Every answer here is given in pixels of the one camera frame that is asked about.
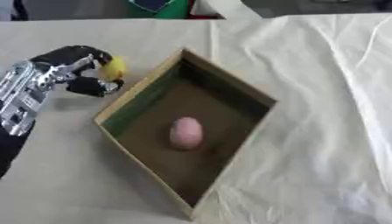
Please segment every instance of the yellow ball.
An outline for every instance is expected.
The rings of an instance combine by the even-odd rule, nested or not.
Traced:
[[[123,77],[126,72],[126,66],[124,61],[119,57],[113,57],[113,59],[101,68],[103,79],[105,81],[118,80]]]

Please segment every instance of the brown box floor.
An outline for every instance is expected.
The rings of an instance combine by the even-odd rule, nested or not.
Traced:
[[[181,116],[195,117],[203,126],[205,138],[197,150],[183,152],[170,146],[170,126]],[[117,140],[193,206],[255,125],[254,119],[205,89],[178,79]]]

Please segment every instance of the cardboard box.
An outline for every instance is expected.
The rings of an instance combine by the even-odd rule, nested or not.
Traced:
[[[196,54],[182,50],[105,108],[95,122],[192,218],[208,189],[275,101]],[[205,138],[175,150],[169,128],[195,117]]]

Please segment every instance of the table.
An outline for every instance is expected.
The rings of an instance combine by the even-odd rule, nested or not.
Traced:
[[[96,46],[127,61],[124,91],[189,47],[279,100],[195,223],[390,223],[389,19],[1,23],[0,70],[60,46]],[[119,94],[53,93],[0,184],[1,222],[189,223],[92,123]]]

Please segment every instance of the robotic hand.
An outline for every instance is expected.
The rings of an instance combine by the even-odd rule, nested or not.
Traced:
[[[103,97],[123,86],[123,81],[84,77],[82,72],[102,67],[112,57],[85,45],[65,46],[13,65],[0,80],[0,178],[10,168],[32,132],[35,118],[47,96],[57,84],[67,91]]]

